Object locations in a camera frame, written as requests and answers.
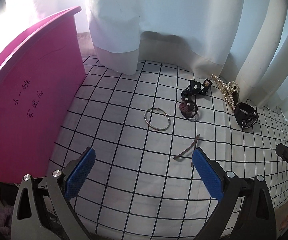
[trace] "metal ring charm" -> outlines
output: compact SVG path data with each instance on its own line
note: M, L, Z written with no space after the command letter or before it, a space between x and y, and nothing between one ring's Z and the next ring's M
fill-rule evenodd
M146 118L146 113L149 111L149 110L154 110L154 109L156 109L157 111L162 111L164 114L165 114L165 116L167 117L167 119L168 119L168 124L167 124L167 126L165 127L165 128L157 128L157 127L154 127L153 125L151 125L149 122L148 122L148 120L147 120L147 118ZM144 113L144 119L145 119L145 122L150 126L150 127L152 127L154 130L157 130L157 131L165 131L165 130L167 130L168 128L169 128L169 126L170 126L170 124L171 124L171 120L170 120L170 117L168 116L168 114L167 114L167 112L165 112L164 110L162 110L161 108L155 108L155 107L151 107L151 108L149 108L149 109L147 109L146 111L145 111L145 113Z

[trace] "silver screw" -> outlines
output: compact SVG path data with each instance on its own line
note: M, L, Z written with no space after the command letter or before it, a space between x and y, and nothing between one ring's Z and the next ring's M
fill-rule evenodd
M229 178L234 178L235 174L232 171L228 171L228 172L226 172L226 176L228 176Z
M59 170L53 172L53 176L54 176L54 177L58 177L58 176L60 176L61 174L62 174L62 172L59 171Z
M258 181L264 181L264 177L262 175L257 176Z
M26 181L26 180L29 180L31 178L31 175L29 175L29 174L26 174L25 176L24 176L24 180Z

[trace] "blue textured pad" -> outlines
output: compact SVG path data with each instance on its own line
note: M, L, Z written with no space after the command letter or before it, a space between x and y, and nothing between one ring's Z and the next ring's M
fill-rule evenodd
M77 197L84 181L90 173L95 163L95 151L90 149L83 158L76 165L70 176L66 180L64 197L70 200L73 197Z
M215 198L218 200L218 202L220 202L224 196L224 193L222 181L220 180L219 176L198 149L194 150L192 158L194 167L204 182L207 191L212 198Z

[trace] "checkered tablecloth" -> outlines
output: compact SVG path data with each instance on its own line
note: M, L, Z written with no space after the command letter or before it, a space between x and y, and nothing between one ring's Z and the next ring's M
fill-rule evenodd
M197 134L198 147L225 171L239 177L265 177L273 205L288 199L288 164L275 147L288 147L288 120L279 108L257 109L259 121L242 131L220 91L212 85L197 96L198 122L189 122L178 105L181 92L194 75L181 67L143 61L127 76L84 56L86 78L61 127L49 172L77 159L87 146L96 163L76 199L71 200L86 228L112 239L192 239L212 214L217 200L191 168L192 150L180 161ZM144 112L160 107L171 118L168 130L148 128ZM148 114L156 127L165 127L162 114ZM241 198L224 231L231 232Z

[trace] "white curtain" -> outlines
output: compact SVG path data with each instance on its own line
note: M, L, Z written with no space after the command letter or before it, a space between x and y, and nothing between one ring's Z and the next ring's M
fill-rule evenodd
M132 75L138 60L240 85L240 99L288 118L288 0L1 0L0 52L43 17L80 5L82 54Z

